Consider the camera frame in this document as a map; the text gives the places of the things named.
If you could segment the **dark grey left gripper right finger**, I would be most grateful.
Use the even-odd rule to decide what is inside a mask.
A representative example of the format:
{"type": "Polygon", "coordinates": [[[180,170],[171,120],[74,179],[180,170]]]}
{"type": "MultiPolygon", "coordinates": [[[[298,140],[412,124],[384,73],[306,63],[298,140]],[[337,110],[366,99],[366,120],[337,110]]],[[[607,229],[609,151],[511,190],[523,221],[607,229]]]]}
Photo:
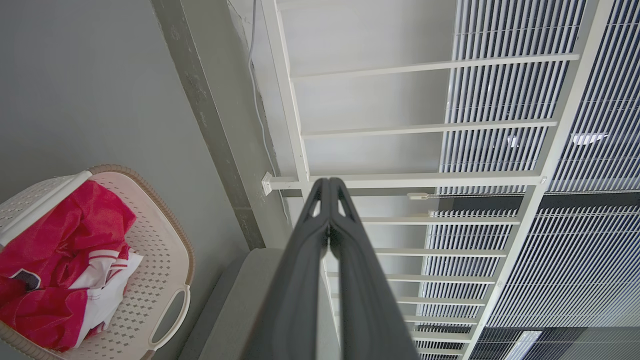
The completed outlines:
{"type": "Polygon", "coordinates": [[[349,191],[329,180],[329,246],[339,264],[345,360],[418,360],[413,339],[349,191]]]}

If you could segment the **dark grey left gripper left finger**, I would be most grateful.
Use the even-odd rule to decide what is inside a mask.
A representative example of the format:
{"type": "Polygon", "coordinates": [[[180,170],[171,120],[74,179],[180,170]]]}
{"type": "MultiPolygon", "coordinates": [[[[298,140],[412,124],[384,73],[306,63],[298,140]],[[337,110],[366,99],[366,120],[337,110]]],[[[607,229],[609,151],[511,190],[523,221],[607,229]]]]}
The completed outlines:
{"type": "Polygon", "coordinates": [[[316,180],[243,349],[243,360],[317,357],[320,262],[329,243],[330,183],[316,180]]]}

